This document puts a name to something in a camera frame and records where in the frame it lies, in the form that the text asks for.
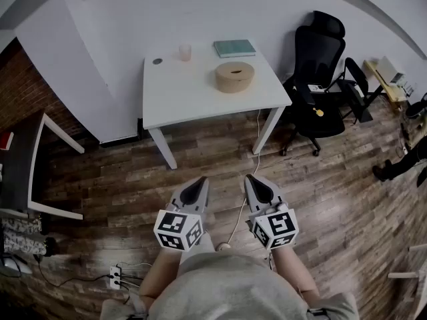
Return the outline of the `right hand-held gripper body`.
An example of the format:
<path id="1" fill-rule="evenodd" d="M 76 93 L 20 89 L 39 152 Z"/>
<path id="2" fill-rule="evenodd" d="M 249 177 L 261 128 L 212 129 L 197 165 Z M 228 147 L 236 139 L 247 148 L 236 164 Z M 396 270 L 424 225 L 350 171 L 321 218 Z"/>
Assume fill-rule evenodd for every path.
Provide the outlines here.
<path id="1" fill-rule="evenodd" d="M 285 201 L 271 205 L 250 204 L 247 224 L 265 249 L 290 245 L 299 233 L 295 211 Z"/>

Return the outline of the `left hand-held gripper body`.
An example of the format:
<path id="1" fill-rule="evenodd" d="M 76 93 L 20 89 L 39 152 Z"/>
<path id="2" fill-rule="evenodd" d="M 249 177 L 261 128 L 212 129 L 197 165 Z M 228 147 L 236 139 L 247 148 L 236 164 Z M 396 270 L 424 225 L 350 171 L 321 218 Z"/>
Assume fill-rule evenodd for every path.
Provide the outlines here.
<path id="1" fill-rule="evenodd" d="M 208 197 L 185 204 L 172 197 L 165 209 L 159 211 L 153 232 L 163 248 L 190 251 L 205 233 L 205 211 Z"/>

